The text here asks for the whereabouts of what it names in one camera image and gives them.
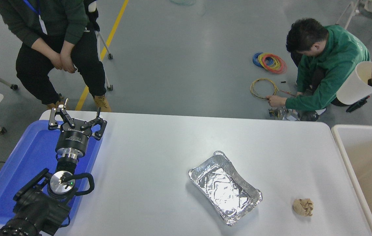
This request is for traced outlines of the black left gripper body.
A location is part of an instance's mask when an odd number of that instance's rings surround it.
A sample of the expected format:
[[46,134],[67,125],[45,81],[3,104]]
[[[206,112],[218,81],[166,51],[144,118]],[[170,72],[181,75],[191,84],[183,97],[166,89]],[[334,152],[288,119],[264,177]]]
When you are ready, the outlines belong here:
[[89,137],[92,135],[92,130],[60,130],[60,135],[55,148],[58,155],[63,155],[65,151],[73,151],[77,155],[85,155]]

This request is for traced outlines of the person's left hand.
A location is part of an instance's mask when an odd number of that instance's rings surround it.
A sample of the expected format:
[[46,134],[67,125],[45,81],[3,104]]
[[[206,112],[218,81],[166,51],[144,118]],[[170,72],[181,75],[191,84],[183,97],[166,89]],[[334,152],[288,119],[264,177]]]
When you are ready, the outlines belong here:
[[60,60],[62,63],[62,69],[68,73],[75,73],[76,68],[72,62],[71,54],[62,52],[60,54]]
[[270,96],[266,96],[266,99],[268,100],[268,104],[273,108],[286,106],[286,100],[287,100],[286,97],[270,95]]

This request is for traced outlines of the person's right hand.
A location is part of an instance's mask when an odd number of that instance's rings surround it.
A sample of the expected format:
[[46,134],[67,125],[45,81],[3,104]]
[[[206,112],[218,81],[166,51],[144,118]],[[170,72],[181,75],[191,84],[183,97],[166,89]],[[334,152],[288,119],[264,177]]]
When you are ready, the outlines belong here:
[[59,53],[54,52],[49,59],[56,69],[63,70],[63,63]]

